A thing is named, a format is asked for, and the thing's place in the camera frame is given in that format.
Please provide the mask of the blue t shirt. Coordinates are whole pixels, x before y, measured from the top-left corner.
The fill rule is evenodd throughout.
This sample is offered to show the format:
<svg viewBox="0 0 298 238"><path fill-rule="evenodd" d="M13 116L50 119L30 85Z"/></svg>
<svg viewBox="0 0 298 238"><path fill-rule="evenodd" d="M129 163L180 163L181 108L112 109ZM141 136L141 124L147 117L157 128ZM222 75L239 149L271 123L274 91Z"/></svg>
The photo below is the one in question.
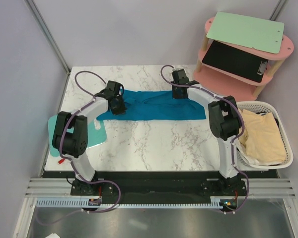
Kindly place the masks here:
<svg viewBox="0 0 298 238"><path fill-rule="evenodd" d="M171 91L130 91L124 92L127 108L121 115L106 112L98 120L204 120L203 106L190 99L174 99Z"/></svg>

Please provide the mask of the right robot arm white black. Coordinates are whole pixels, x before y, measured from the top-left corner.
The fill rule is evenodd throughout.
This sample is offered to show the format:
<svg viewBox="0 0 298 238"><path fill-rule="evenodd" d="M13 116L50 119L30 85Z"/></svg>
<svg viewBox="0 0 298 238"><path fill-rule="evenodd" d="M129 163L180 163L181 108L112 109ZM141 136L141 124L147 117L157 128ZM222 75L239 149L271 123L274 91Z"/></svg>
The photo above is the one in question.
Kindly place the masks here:
<svg viewBox="0 0 298 238"><path fill-rule="evenodd" d="M189 99L207 110L210 130L218 140L219 173L224 177L217 184L218 191L223 195L229 195L235 190L235 183L231 178L238 174L235 162L237 148L234 141L244 126L237 111L235 98L232 96L223 98L208 91L197 81L190 81L184 69L174 69L172 78L172 93L175 99Z"/></svg>

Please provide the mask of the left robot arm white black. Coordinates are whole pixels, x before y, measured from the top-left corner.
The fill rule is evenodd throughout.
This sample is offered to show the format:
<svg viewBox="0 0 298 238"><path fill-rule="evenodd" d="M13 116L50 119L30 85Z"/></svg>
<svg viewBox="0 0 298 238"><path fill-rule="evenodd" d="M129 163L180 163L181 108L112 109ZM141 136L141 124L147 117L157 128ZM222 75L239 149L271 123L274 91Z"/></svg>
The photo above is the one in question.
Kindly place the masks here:
<svg viewBox="0 0 298 238"><path fill-rule="evenodd" d="M75 177L83 181L82 190L88 195L94 195L99 190L98 181L93 179L95 169L86 153L88 125L106 112L113 115L124 114L127 110L124 92L121 83L109 81L103 90L92 95L92 99L80 109L57 114L52 146L58 150L61 158L70 162Z"/></svg>

